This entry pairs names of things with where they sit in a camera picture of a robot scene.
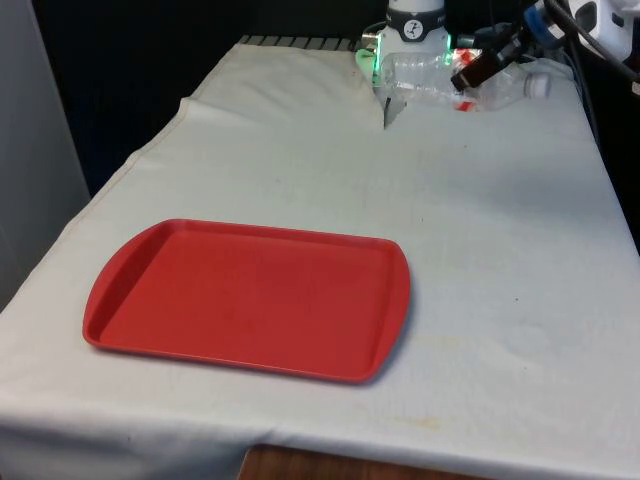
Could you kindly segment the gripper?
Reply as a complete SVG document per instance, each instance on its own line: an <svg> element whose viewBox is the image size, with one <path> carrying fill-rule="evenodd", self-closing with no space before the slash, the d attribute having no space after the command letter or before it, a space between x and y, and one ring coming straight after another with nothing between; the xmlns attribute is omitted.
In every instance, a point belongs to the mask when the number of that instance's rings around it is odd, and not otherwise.
<svg viewBox="0 0 640 480"><path fill-rule="evenodd" d="M543 48L559 48L565 32L554 20L543 0L523 11L523 20L533 38ZM451 77L457 91L475 89L513 63L523 51L521 24L497 24L475 32L475 48L481 54Z"/></svg>

